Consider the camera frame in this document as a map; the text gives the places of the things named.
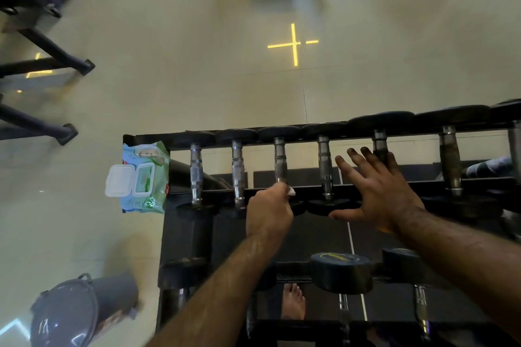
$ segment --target glossy floor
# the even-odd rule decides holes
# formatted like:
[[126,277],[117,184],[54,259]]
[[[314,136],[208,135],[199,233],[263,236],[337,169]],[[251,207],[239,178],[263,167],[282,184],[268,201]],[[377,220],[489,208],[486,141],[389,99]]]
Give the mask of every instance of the glossy floor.
[[[2,89],[4,102],[80,131],[0,142],[0,345],[28,344],[38,293],[89,271],[132,268],[143,310],[95,345],[140,346],[154,330],[162,216],[104,196],[124,133],[304,124],[519,97],[521,0],[70,0],[42,27],[95,70],[69,85]],[[277,44],[295,46],[269,48]],[[34,57],[15,35],[2,59]],[[508,152],[504,132],[461,134],[463,159]],[[336,142],[333,154],[366,140]],[[436,137],[390,140],[401,163],[439,159]],[[173,157],[187,160],[186,152]],[[230,150],[203,153],[228,173]],[[288,146],[290,168],[316,145]],[[245,151],[248,172],[272,147]]]

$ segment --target hand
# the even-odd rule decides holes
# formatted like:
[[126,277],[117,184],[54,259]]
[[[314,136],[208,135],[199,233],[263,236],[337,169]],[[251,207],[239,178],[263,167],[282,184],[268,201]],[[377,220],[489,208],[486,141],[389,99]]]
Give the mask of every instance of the hand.
[[392,232],[396,217],[418,208],[425,210],[421,199],[403,178],[392,153],[387,153],[388,168],[367,147],[362,147],[361,153],[363,156],[353,148],[348,149],[349,157],[361,174],[341,156],[335,161],[360,191],[362,205],[355,210],[332,211],[330,217],[344,221],[365,220],[383,232]]
[[293,222],[288,202],[288,185],[277,182],[268,189],[258,191],[248,203],[246,236],[259,238],[263,244],[279,250]]

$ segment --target person's left hand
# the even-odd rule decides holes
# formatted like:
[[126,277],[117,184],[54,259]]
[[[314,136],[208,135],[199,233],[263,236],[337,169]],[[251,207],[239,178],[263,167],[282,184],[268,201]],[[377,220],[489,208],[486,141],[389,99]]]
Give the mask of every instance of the person's left hand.
[[259,238],[272,249],[272,255],[279,250],[293,222],[288,190],[287,184],[277,182],[257,192],[246,211],[246,236]]

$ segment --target trash can lid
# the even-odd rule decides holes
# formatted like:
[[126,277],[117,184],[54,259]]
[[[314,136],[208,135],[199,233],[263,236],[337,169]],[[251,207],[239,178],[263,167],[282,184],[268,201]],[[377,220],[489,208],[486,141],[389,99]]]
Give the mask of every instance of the trash can lid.
[[31,311],[32,347],[84,347],[96,329],[98,302],[87,281],[74,279],[42,292]]

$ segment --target trash can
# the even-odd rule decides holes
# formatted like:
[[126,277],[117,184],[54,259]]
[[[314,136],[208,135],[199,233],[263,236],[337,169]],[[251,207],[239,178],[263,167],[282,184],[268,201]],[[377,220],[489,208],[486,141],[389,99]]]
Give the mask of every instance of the trash can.
[[126,271],[92,279],[88,273],[42,292],[32,305],[33,347],[85,347],[126,316],[134,317],[138,285]]

